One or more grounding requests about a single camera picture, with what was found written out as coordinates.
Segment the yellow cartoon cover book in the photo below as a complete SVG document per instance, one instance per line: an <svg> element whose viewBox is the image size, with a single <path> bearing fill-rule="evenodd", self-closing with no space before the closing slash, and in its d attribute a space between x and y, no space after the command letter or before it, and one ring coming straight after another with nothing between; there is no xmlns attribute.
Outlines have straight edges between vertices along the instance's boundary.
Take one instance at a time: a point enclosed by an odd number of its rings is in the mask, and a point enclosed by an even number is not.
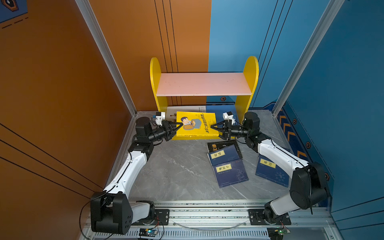
<svg viewBox="0 0 384 240"><path fill-rule="evenodd" d="M211 125L217 123L215 113L177 112L177 122L182 123L176 135L179 139L198 140L219 137L219 132L211 128Z"/></svg>

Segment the white La Dame book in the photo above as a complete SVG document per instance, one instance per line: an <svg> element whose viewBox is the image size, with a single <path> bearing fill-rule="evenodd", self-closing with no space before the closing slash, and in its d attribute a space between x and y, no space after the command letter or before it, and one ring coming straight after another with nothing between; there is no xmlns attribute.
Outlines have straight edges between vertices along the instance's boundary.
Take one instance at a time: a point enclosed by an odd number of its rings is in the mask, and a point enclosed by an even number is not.
<svg viewBox="0 0 384 240"><path fill-rule="evenodd" d="M175 122L177 120L177 112L198 112L206 113L206 106L172 106L167 107L166 120Z"/></svg>

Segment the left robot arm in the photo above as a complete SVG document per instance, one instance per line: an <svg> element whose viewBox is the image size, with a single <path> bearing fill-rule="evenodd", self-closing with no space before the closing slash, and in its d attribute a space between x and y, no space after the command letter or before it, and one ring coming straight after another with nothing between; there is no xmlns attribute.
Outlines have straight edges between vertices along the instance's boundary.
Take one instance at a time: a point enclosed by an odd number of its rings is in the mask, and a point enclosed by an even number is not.
<svg viewBox="0 0 384 240"><path fill-rule="evenodd" d="M91 229L94 233L125 235L132 224L155 220L154 203L137 201L131 204L129 194L154 147L171 140L183 124L163 119L156 120L156 127L152 123L148 117L136 120L136 134L124 164L104 190L91 197Z"/></svg>

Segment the black book orange title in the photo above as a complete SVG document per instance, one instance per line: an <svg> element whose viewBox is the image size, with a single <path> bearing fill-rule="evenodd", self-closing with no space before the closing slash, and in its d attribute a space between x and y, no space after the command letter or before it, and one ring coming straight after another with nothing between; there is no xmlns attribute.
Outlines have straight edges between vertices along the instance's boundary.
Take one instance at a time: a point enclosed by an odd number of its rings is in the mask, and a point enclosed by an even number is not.
<svg viewBox="0 0 384 240"><path fill-rule="evenodd" d="M229 146L234 146L240 159L243 159L243 155L241 153L240 147L239 147L238 142L236 140L207 143L209 153L215 152L217 150L220 150L220 149L223 149L223 148L226 148Z"/></svg>

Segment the navy book yellow label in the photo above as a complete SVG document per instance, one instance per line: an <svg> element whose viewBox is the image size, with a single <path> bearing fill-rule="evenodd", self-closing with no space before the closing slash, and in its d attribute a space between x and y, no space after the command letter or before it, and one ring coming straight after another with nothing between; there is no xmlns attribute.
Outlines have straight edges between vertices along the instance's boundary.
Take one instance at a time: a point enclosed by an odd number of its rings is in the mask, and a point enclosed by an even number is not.
<svg viewBox="0 0 384 240"><path fill-rule="evenodd" d="M243 160L234 160L213 166L219 188L228 187L249 180Z"/></svg>

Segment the yellow pink blue bookshelf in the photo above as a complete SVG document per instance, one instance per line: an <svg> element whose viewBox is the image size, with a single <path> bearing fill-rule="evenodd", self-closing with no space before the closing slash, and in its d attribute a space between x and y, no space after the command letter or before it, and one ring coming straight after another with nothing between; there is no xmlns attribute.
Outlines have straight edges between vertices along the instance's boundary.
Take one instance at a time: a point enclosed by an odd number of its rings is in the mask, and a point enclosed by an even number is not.
<svg viewBox="0 0 384 240"><path fill-rule="evenodd" d="M150 78L159 112L166 113L168 97L236 96L233 113L241 124L256 90L259 63L256 57L249 57L241 73L162 73L158 59L152 58ZM183 140L176 135L172 140Z"/></svg>

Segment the navy book right front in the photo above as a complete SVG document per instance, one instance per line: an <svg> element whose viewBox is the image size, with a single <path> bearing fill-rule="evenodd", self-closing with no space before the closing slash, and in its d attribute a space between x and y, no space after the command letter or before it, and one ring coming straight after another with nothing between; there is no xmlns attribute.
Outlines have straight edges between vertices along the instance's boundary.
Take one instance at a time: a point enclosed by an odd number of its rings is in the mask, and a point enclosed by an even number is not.
<svg viewBox="0 0 384 240"><path fill-rule="evenodd" d="M289 187L289 175L272 160L263 155L259 155L255 175L283 187Z"/></svg>

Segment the left green circuit board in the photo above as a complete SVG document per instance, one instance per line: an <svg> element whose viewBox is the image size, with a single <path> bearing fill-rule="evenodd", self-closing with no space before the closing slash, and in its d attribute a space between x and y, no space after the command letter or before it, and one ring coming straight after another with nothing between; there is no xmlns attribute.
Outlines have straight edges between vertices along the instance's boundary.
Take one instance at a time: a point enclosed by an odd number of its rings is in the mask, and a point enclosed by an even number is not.
<svg viewBox="0 0 384 240"><path fill-rule="evenodd" d="M159 231L157 229L144 229L141 228L139 231L139 238L150 238L154 239L158 235Z"/></svg>

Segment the green circuit board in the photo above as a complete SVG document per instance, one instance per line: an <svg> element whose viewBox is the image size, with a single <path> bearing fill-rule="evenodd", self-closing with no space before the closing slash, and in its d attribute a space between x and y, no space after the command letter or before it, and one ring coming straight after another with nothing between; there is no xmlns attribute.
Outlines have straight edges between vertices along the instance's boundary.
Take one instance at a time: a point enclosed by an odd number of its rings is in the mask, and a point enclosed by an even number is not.
<svg viewBox="0 0 384 240"><path fill-rule="evenodd" d="M157 229L144 229L141 228L139 231L139 238L150 238L154 239L158 235L159 231Z"/></svg>
<svg viewBox="0 0 384 240"><path fill-rule="evenodd" d="M270 240L283 240L284 236L289 233L287 230L283 229L268 228L267 230Z"/></svg>

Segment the right green circuit board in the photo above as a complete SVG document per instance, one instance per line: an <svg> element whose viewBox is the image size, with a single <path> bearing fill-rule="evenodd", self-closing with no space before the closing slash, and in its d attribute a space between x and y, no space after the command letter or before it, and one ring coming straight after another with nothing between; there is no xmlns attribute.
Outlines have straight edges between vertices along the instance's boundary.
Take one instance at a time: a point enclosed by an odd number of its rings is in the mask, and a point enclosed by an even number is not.
<svg viewBox="0 0 384 240"><path fill-rule="evenodd" d="M267 230L270 240L283 240L284 236L289 233L287 230L283 229L268 228Z"/></svg>

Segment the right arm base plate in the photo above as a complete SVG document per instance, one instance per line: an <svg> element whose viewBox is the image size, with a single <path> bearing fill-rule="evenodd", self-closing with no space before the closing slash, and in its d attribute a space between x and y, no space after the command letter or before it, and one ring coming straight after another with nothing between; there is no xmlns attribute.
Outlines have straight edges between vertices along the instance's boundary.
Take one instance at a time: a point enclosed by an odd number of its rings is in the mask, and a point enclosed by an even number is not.
<svg viewBox="0 0 384 240"><path fill-rule="evenodd" d="M248 214L252 226L290 226L292 224L291 218L288 213L284 215L276 215L271 210L257 208L249 209Z"/></svg>

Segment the aluminium frame rail front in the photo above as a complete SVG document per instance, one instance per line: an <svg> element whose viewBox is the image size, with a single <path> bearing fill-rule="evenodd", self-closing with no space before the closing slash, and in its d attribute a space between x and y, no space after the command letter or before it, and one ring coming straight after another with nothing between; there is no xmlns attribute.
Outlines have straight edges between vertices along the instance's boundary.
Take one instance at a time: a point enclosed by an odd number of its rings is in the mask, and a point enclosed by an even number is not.
<svg viewBox="0 0 384 240"><path fill-rule="evenodd" d="M169 209L167 226L131 226L125 235L94 233L87 221L82 240L270 240L268 228L289 233L284 240L341 240L343 237L329 209L313 207L288 213L290 226L252 226L249 209L263 208L264 200L159 201L155 209ZM157 229L154 239L139 238L139 231Z"/></svg>

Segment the left aluminium corner post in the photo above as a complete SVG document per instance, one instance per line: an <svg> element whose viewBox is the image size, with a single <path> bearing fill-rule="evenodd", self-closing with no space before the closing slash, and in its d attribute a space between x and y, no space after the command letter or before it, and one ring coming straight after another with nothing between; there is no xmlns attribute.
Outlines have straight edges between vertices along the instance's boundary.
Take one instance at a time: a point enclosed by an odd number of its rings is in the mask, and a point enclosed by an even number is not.
<svg viewBox="0 0 384 240"><path fill-rule="evenodd" d="M83 19L85 20L88 29L110 71L111 76L130 112L135 117L137 115L137 109L134 105L132 97L128 91L126 83L122 77L119 67L114 59L111 49L104 36L102 28L97 20L97 17L92 9L90 1L86 0L75 0Z"/></svg>

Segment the aluminium corner post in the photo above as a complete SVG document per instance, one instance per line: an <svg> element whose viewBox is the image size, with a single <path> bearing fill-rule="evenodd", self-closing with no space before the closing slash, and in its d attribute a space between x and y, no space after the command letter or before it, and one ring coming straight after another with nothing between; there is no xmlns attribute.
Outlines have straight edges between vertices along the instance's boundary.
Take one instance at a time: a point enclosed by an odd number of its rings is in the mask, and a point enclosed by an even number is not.
<svg viewBox="0 0 384 240"><path fill-rule="evenodd" d="M132 97L128 91L126 83L122 77L119 67L114 59L111 49L104 36L102 28L97 20L97 17L92 9L90 1L86 0L75 0L83 19L85 20L88 29L110 71L111 76L130 112L135 117L137 115L137 109L134 105Z"/></svg>
<svg viewBox="0 0 384 240"><path fill-rule="evenodd" d="M314 55L315 51L317 50L318 46L326 35L329 27L331 26L344 2L344 0L329 1L308 43L306 44L297 64L295 65L281 94L279 95L278 100L276 101L276 104L272 110L272 114L274 117L277 117L279 112L282 110L283 105L285 104L295 85L299 81L301 75L306 69L308 63L310 62L312 56Z"/></svg>

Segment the right aluminium corner post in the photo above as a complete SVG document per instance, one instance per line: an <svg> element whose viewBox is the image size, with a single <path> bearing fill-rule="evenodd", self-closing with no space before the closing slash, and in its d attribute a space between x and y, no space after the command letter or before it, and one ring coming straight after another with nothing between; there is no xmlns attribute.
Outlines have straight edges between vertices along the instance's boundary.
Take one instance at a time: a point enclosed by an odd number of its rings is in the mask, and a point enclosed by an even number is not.
<svg viewBox="0 0 384 240"><path fill-rule="evenodd" d="M279 95L278 100L276 101L276 104L272 110L272 114L274 117L277 117L279 112L282 110L283 105L285 104L295 85L299 81L301 75L306 69L308 63L310 62L312 56L314 55L315 51L317 50L318 46L326 35L329 27L331 26L344 2L344 0L329 1L308 43L306 44L297 64L295 65L281 94Z"/></svg>

